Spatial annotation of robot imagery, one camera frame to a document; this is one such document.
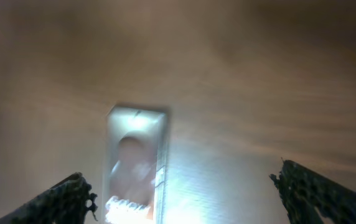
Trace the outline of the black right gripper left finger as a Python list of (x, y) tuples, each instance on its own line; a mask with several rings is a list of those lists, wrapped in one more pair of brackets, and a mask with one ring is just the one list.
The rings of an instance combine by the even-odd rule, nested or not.
[(84, 224), (88, 212), (95, 212), (97, 194), (81, 172), (66, 177), (13, 212), (0, 224)]

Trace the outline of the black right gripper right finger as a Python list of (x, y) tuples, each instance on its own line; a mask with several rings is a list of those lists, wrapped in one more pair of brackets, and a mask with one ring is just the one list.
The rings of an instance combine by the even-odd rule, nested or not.
[(356, 223), (356, 192), (294, 161), (284, 160), (279, 175), (270, 174), (290, 224)]

